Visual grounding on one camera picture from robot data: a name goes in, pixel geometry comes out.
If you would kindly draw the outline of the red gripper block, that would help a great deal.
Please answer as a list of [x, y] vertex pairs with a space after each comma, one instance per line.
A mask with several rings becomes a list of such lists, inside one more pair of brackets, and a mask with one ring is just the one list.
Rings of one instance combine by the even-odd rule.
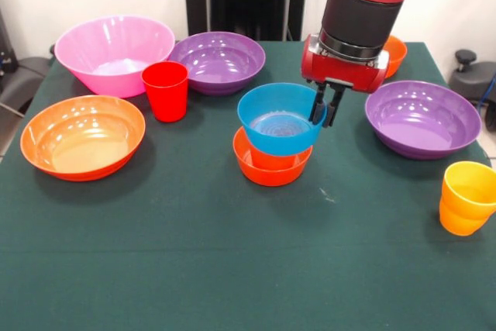
[[317, 91], [309, 116], [310, 122], [319, 122], [325, 115], [326, 104], [323, 101], [326, 84], [331, 85], [334, 94], [328, 103], [326, 116], [323, 121], [325, 128], [332, 126], [339, 104], [346, 87], [363, 93], [375, 92], [384, 82], [389, 66], [390, 56], [382, 50], [377, 57], [370, 61], [346, 60], [329, 52], [325, 52], [319, 44], [316, 34], [310, 34], [304, 41], [301, 60], [301, 75], [304, 79], [317, 82]]

